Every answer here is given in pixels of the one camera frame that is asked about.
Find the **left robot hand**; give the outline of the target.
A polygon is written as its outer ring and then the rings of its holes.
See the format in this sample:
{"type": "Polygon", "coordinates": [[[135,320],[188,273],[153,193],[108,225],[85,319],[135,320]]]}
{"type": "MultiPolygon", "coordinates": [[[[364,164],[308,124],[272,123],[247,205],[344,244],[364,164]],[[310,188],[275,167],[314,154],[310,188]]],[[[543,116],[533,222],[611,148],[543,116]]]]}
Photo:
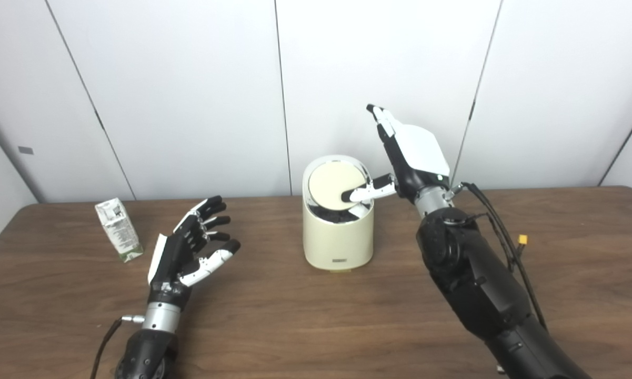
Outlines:
{"type": "Polygon", "coordinates": [[[148,274],[148,303],[184,310],[193,286],[208,278],[240,249],[238,240],[215,230],[228,225],[221,196],[208,197],[190,209],[171,235],[159,235],[148,274]]]}

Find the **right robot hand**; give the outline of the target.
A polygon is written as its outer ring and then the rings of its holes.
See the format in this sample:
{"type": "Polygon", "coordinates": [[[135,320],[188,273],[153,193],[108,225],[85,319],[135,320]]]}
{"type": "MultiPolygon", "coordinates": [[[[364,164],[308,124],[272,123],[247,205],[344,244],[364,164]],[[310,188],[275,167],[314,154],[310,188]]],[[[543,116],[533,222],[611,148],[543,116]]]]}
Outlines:
{"type": "Polygon", "coordinates": [[[398,121],[381,106],[367,105],[366,109],[377,123],[378,136],[393,172],[342,191],[343,202],[361,203],[398,194],[415,203],[426,189],[436,187],[444,192],[450,189],[450,167],[432,132],[398,121]]]}

